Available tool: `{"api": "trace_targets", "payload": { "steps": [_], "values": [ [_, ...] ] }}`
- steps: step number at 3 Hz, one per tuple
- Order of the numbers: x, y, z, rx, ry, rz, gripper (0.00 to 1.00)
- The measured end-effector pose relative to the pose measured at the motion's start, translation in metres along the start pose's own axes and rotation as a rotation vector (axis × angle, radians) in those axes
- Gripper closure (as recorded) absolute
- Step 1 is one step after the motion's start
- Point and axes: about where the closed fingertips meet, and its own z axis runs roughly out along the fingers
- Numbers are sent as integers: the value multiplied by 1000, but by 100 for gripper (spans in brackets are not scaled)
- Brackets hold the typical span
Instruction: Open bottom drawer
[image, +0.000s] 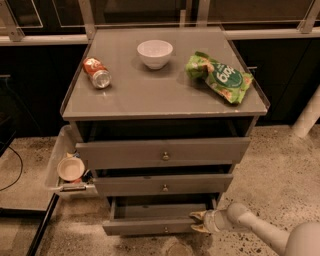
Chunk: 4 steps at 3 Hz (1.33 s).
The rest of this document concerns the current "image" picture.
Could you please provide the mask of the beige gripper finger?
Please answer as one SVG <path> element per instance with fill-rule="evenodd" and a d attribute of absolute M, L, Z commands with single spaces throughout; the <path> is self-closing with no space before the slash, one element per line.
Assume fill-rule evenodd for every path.
<path fill-rule="evenodd" d="M 209 230 L 203 224 L 192 224 L 191 228 L 200 233 L 209 233 Z"/>
<path fill-rule="evenodd" d="M 196 211 L 196 212 L 191 212 L 189 214 L 189 216 L 191 218 L 195 218 L 197 220 L 203 220 L 204 219 L 204 216 L 206 214 L 206 211 Z"/>

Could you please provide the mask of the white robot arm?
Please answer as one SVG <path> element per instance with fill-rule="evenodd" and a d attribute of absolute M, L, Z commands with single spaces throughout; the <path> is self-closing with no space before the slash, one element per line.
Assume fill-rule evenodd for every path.
<path fill-rule="evenodd" d="M 224 210 L 191 212 L 189 216 L 200 221 L 191 225 L 197 232 L 250 231 L 279 256 L 320 256 L 319 222 L 305 222 L 287 232 L 260 219 L 241 203 L 231 203 Z"/>

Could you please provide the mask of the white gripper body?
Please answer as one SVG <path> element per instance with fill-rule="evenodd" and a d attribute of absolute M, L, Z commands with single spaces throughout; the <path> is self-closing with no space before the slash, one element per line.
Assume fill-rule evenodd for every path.
<path fill-rule="evenodd" d="M 230 227 L 225 210 L 208 210 L 204 214 L 203 225 L 209 233 L 225 231 Z"/>

